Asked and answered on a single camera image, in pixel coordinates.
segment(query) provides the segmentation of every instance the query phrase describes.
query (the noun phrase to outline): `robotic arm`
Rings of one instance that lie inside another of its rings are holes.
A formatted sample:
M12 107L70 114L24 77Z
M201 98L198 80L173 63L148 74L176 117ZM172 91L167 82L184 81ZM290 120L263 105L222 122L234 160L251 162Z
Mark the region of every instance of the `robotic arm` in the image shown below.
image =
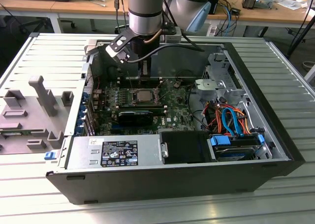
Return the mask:
M118 35L107 47L107 53L121 63L138 63L140 77L150 76L150 55L159 48L159 35L175 34L174 25L188 32L197 32L204 24L210 10L208 0L128 0L129 29ZM139 57L130 61L126 45Z

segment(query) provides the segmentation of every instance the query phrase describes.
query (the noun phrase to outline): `motherboard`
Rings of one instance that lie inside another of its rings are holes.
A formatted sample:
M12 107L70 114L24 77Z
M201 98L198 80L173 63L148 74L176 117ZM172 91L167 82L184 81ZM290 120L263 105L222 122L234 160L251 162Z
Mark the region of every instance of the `motherboard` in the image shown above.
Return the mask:
M109 82L94 91L96 135L157 134L194 130L187 106L187 82L159 79L145 87L136 82Z

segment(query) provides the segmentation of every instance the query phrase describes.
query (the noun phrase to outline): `blue cable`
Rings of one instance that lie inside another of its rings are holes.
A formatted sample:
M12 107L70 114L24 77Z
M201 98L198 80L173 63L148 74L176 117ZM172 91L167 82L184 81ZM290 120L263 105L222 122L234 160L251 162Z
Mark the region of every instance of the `blue cable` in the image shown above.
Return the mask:
M231 25L231 14L228 10L228 8L226 6L223 6L225 9L226 9L226 12L227 12L227 16L228 16L228 24L227 24L227 29L226 29L226 32L225 34L223 35L223 37L225 37L228 33L228 31L230 30L230 25Z
M238 125L238 120L237 120L237 116L235 114L235 112L233 111L233 109L231 108L225 108L223 111L222 111L222 123L223 123L223 126L228 130L228 132L230 132L230 134L232 136L234 136L234 132L227 126L226 124L226 120L225 120L225 114L227 111L230 111L232 113L232 117L233 117L233 121L234 121L234 126L235 126L235 130L236 130L236 133L239 134L240 136L244 136L244 134L242 133L242 130L241 128L239 127Z

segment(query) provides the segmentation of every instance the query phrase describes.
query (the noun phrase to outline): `sticker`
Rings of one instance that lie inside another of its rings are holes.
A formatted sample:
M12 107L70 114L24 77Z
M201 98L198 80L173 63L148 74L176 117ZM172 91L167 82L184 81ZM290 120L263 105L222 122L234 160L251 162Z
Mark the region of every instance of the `sticker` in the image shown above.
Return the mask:
M103 144L104 139L100 138L100 139L90 139L89 140L89 145L102 145Z
M138 165L138 141L106 141L102 139L101 166Z

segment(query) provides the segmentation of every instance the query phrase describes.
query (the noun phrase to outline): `paper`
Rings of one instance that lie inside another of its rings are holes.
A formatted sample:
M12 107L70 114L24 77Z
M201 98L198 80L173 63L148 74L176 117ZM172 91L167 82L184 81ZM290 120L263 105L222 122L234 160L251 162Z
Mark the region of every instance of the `paper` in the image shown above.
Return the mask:
M301 4L299 4L298 2L293 1L293 0L281 1L281 2L278 2L278 4L281 6L284 6L286 8L289 8L291 10L296 10L296 9L301 8Z

